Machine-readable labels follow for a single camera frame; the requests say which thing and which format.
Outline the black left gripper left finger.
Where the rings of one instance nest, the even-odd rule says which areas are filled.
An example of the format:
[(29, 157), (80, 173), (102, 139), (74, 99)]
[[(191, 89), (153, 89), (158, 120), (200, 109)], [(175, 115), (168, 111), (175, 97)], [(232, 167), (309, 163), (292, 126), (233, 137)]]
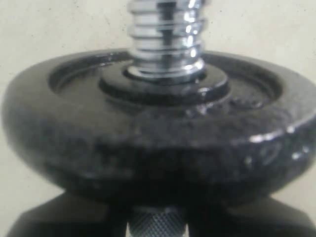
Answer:
[(9, 237), (123, 237), (128, 208), (63, 193), (24, 212)]

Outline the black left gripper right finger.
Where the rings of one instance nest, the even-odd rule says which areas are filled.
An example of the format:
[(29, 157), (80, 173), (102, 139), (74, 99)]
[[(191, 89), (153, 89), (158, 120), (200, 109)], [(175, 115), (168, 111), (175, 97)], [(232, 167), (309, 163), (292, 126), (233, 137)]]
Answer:
[(271, 197), (237, 207), (199, 206), (188, 213), (191, 237), (314, 237), (309, 216)]

